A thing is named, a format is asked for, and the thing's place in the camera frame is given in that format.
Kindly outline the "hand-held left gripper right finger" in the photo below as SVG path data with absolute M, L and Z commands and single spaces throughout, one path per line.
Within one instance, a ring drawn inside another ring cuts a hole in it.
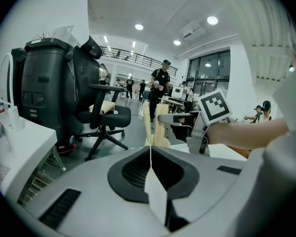
M 173 237 L 256 237 L 286 232 L 296 210 L 296 131 L 253 151 L 246 161 L 156 148 L 194 166 L 199 181 L 172 201 L 187 225 Z

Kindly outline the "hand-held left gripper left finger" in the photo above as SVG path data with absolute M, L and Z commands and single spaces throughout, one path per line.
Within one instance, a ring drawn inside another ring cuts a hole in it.
M 79 192 L 78 198 L 57 227 L 68 237 L 161 237 L 165 228 L 146 203 L 121 198 L 108 182 L 108 171 L 116 162 L 143 148 L 123 151 L 84 162 L 62 175 L 27 205 L 35 218 L 41 216 L 67 190 Z

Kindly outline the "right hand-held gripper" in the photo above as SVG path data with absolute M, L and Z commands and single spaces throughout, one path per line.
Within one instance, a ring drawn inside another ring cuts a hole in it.
M 160 114 L 161 123 L 173 126 L 193 126 L 186 143 L 191 154 L 207 154 L 209 127 L 232 115 L 231 108 L 223 92 L 215 90 L 197 98 L 200 110 L 196 113 Z

